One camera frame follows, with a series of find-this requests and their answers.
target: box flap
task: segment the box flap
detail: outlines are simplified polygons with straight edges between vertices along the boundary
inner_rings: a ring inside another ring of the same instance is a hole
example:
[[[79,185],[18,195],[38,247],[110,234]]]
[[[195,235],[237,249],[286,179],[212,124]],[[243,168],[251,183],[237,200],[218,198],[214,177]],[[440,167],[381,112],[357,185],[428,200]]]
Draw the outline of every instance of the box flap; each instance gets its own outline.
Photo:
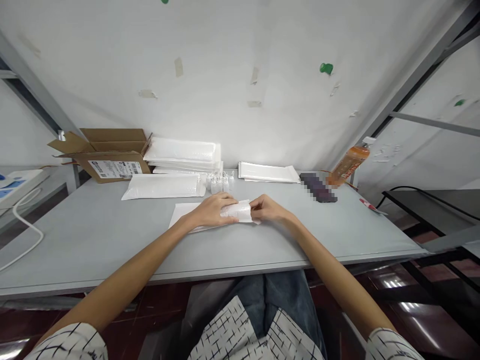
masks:
[[[141,154],[142,156],[145,155],[145,153],[147,152],[147,149],[149,148],[149,145],[150,145],[150,141],[152,141],[152,136],[154,135],[153,132],[150,133],[150,136],[148,137],[148,140],[146,141],[145,145],[143,145],[143,148],[141,149]]]
[[[95,151],[92,145],[77,134],[69,131],[65,134],[65,141],[53,140],[47,144],[61,153],[85,153]]]
[[[81,128],[80,130],[90,142],[147,141],[147,138],[145,138],[144,130],[140,128]]]
[[[55,158],[86,159],[86,158],[96,158],[96,157],[102,157],[102,156],[116,156],[116,155],[140,155],[140,154],[136,151],[71,152],[71,153],[55,156]]]
[[[136,151],[141,153],[145,141],[92,141],[91,145],[98,152],[104,151]]]

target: sleeve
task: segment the sleeve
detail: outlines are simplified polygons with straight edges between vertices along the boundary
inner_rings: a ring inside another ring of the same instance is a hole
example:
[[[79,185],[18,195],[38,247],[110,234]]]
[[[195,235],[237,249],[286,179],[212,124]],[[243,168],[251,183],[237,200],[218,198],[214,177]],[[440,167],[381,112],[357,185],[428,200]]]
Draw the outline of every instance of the sleeve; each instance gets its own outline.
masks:
[[[424,360],[407,340],[395,331],[379,327],[366,343],[365,360]]]
[[[107,346],[99,332],[87,323],[74,323],[49,336],[25,358],[26,360],[54,359],[108,360]]]

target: jeans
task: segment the jeans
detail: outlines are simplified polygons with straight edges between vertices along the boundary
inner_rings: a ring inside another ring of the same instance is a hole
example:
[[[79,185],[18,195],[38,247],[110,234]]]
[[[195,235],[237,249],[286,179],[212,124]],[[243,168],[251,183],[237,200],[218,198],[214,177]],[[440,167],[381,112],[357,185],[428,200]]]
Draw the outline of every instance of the jeans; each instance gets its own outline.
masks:
[[[235,296],[245,308],[257,339],[267,335],[277,309],[282,308],[327,360],[325,342],[303,270],[245,276],[224,299],[218,311]]]

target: person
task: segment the person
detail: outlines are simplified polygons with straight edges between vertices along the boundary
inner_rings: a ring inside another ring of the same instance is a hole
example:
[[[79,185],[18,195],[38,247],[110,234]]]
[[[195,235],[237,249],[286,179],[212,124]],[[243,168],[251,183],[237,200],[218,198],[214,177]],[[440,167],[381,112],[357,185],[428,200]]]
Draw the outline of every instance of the person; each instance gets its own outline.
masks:
[[[238,222],[221,217],[236,204],[221,192],[206,198],[127,261],[39,340],[27,359],[107,359],[104,330],[142,290],[168,254],[198,226]],[[323,283],[367,340],[366,358],[422,359],[379,306],[296,216],[267,195],[250,203],[251,216],[282,224]],[[325,344],[303,271],[245,276],[226,297],[192,347],[189,359],[326,359]]]

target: black cable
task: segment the black cable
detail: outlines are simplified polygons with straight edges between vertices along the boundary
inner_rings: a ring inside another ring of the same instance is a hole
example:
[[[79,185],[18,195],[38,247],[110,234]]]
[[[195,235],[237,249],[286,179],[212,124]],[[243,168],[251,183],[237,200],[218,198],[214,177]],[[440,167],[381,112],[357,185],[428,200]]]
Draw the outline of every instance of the black cable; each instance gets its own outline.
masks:
[[[470,218],[472,218],[472,219],[475,219],[475,220],[477,220],[477,221],[480,221],[480,217],[473,216],[472,214],[470,214],[470,213],[468,213],[468,212],[466,212],[466,211],[464,211],[464,210],[456,207],[455,205],[452,205],[451,203],[446,202],[445,200],[442,200],[441,198],[436,197],[435,195],[432,195],[431,193],[428,193],[427,191],[422,190],[422,189],[420,189],[420,188],[418,188],[418,187],[414,187],[414,186],[395,186],[395,187],[392,187],[389,191],[397,190],[397,189],[400,189],[400,188],[417,190],[419,193],[425,194],[425,195],[427,195],[427,196],[429,196],[429,197],[437,200],[438,202],[440,202],[440,203],[442,203],[442,204],[445,204],[445,205],[447,205],[448,207],[451,207],[452,209],[457,210],[459,213],[462,213],[462,214],[464,214],[464,215],[466,215],[466,216],[468,216],[468,217],[470,217]],[[376,206],[377,209],[384,203],[384,201],[385,201],[386,198],[387,198],[387,197],[386,197],[385,195],[383,195],[383,198],[380,200],[380,202],[379,202],[378,205]]]

